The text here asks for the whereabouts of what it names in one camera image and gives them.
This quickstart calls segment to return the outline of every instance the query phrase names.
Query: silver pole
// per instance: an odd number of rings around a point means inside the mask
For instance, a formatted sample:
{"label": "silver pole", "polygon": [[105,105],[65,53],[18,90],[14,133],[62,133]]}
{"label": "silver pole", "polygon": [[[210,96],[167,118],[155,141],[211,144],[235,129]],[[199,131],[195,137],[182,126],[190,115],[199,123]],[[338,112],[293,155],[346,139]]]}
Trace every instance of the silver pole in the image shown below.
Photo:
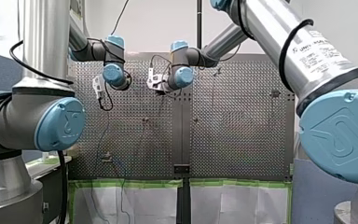
{"label": "silver pole", "polygon": [[232,23],[220,35],[218,35],[202,52],[211,59],[219,60],[225,54],[237,47],[248,37],[243,34],[239,26]]}
{"label": "silver pole", "polygon": [[[23,60],[45,74],[66,79],[69,1],[25,0]],[[24,69],[25,77],[39,77]]]}
{"label": "silver pole", "polygon": [[[242,11],[245,26],[278,66],[287,36],[302,20],[283,0],[247,0]],[[292,41],[284,70],[287,81],[301,102],[333,77],[354,68],[319,32],[306,26]]]}
{"label": "silver pole", "polygon": [[70,30],[69,30],[69,47],[73,51],[79,51],[85,48],[89,41],[86,36],[76,25],[74,19],[70,18]]}

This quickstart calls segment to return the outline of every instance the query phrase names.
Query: white wall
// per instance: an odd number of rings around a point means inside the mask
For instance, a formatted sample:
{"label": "white wall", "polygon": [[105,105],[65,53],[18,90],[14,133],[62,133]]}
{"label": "white wall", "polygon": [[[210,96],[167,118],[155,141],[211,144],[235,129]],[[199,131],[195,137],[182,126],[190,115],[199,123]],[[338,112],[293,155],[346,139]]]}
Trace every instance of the white wall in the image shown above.
{"label": "white wall", "polygon": [[[85,20],[89,35],[106,38],[116,23],[125,0],[86,0]],[[203,0],[203,45],[222,32],[231,19]],[[116,31],[125,40],[126,51],[167,52],[175,40],[197,46],[196,0],[131,1]],[[242,44],[241,53],[264,53],[252,40]]]}
{"label": "white wall", "polygon": [[314,19],[315,28],[345,57],[358,64],[358,1],[292,1],[303,18]]}

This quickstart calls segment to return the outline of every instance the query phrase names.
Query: small metal part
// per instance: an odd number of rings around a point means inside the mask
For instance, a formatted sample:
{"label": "small metal part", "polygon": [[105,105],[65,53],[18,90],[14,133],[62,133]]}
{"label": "small metal part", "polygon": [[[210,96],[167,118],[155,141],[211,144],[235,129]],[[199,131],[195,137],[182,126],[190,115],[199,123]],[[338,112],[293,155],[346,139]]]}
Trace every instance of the small metal part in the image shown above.
{"label": "small metal part", "polygon": [[102,157],[101,157],[102,162],[112,162],[113,161],[113,155],[112,153],[110,153],[109,151],[106,152]]}
{"label": "small metal part", "polygon": [[280,95],[281,95],[281,92],[278,91],[278,90],[272,90],[272,91],[271,91],[271,94],[270,94],[270,96],[271,96],[272,98],[277,98],[277,97],[279,97]]}
{"label": "small metal part", "polygon": [[173,171],[176,174],[190,174],[190,165],[189,164],[175,164],[173,166]]}
{"label": "small metal part", "polygon": [[43,203],[42,205],[42,213],[45,214],[48,211],[48,203]]}
{"label": "small metal part", "polygon": [[216,72],[213,74],[214,77],[217,77],[217,75],[222,74],[222,67],[218,67]]}

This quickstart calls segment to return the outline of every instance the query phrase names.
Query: green tape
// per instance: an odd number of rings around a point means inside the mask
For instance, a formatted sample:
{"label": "green tape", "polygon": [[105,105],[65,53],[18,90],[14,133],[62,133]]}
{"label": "green tape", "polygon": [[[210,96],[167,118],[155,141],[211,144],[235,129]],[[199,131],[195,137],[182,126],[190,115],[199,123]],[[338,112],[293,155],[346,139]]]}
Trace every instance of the green tape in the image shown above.
{"label": "green tape", "polygon": [[70,224],[74,224],[75,194],[76,194],[76,188],[71,188],[71,184],[69,183],[69,223]]}
{"label": "green tape", "polygon": [[[121,187],[124,179],[71,180],[70,188],[113,188]],[[181,188],[182,180],[125,180],[124,188],[130,189],[171,189]]]}
{"label": "green tape", "polygon": [[241,180],[241,179],[190,179],[190,186],[192,187],[219,187],[224,185],[230,186],[245,186],[245,187],[260,187],[269,189],[287,189],[289,188],[286,182],[277,181],[258,181],[258,180]]}
{"label": "green tape", "polygon": [[287,224],[292,224],[292,197],[293,197],[293,185],[292,183],[287,183],[289,185],[288,195],[287,195]]}

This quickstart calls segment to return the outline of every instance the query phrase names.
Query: metal frame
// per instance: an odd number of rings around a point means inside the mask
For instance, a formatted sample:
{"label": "metal frame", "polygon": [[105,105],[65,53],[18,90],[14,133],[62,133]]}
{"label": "metal frame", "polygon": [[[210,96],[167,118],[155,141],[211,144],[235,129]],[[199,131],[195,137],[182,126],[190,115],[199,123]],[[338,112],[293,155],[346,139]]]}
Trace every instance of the metal frame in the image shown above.
{"label": "metal frame", "polygon": [[[150,60],[151,57],[156,53],[136,53],[136,54],[127,54],[126,60],[130,61],[145,61]],[[161,56],[169,57],[168,53],[158,53]],[[268,62],[269,59],[266,55],[236,55],[232,61],[243,61],[250,60],[255,62]],[[145,79],[147,79],[147,71],[145,70]],[[92,90],[89,90],[86,94],[94,94]],[[177,96],[176,99],[171,99],[166,101],[165,104],[171,104],[172,114],[172,177],[175,179],[182,179],[183,186],[178,189],[177,197],[177,223],[189,224],[191,223],[191,198],[190,198],[190,177],[191,175],[191,141],[192,141],[192,125],[194,124],[194,115],[193,115],[193,101],[194,101],[194,90],[193,87],[187,87],[182,90],[182,94]],[[232,177],[232,178],[254,178],[260,180],[291,180],[290,176],[290,164],[293,162],[293,131],[294,131],[294,115],[295,115],[295,96],[292,93],[285,92],[284,95],[286,101],[285,107],[285,116],[286,116],[286,132],[285,132],[285,155],[284,155],[284,166],[285,166],[285,175],[283,176],[248,176],[243,174],[238,175],[224,175],[224,176],[215,176],[215,177]],[[187,167],[188,169],[179,169],[175,171],[175,167],[183,168]],[[161,177],[144,177],[138,175],[132,175],[129,178],[134,179],[161,179]]]}

